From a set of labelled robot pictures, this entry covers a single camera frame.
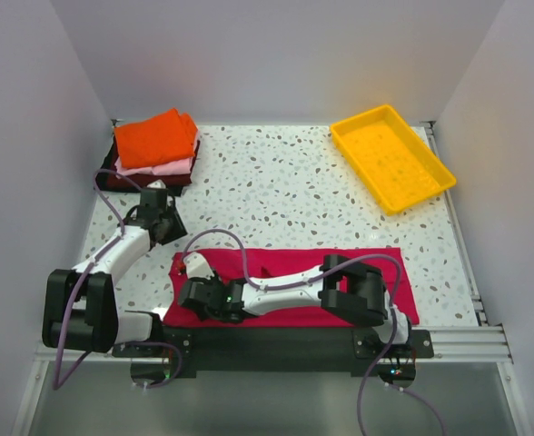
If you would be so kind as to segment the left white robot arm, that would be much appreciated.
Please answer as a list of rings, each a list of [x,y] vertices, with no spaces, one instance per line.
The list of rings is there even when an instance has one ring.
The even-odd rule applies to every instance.
[[[108,352],[131,342],[144,356],[164,346],[162,322],[152,312],[118,312],[115,286],[157,245],[186,235],[175,201],[163,188],[146,187],[110,240],[75,267],[47,279],[42,341],[49,348]]]

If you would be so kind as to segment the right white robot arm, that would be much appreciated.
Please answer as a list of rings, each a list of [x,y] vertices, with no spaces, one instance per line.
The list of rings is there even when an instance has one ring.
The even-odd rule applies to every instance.
[[[382,349],[400,357],[413,345],[411,324],[397,308],[379,268],[363,255],[349,259],[327,254],[321,264],[272,278],[243,277],[223,282],[201,253],[186,257],[186,282],[178,305],[201,321],[237,324],[273,312],[321,308],[360,328],[371,328]]]

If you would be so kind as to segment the magenta t shirt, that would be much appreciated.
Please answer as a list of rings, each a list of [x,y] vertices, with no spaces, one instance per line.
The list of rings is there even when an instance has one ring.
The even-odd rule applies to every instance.
[[[218,273],[223,282],[243,277],[242,254],[234,249],[201,249],[199,253],[208,261]],[[356,258],[366,254],[384,254],[396,259],[399,265],[404,262],[399,248],[368,248],[368,249],[300,249],[274,250],[251,248],[246,251],[248,256],[249,273],[252,278],[272,278],[281,275],[299,273],[322,264],[327,254],[338,254],[346,258]],[[381,269],[384,281],[391,288],[398,283],[398,291],[394,298],[395,306],[410,319],[412,325],[420,323],[410,280],[406,272],[402,272],[400,279],[396,278],[396,269],[389,261],[374,258],[369,265]],[[202,321],[198,316],[178,304],[177,297],[186,281],[186,276],[180,272],[181,255],[173,257],[169,277],[173,284],[173,302],[163,317],[163,324],[174,328],[231,328],[230,323],[215,320]],[[324,327],[340,328],[349,324],[318,307],[285,309],[265,314],[259,318],[249,319],[241,323],[241,328],[291,328],[291,327]]]

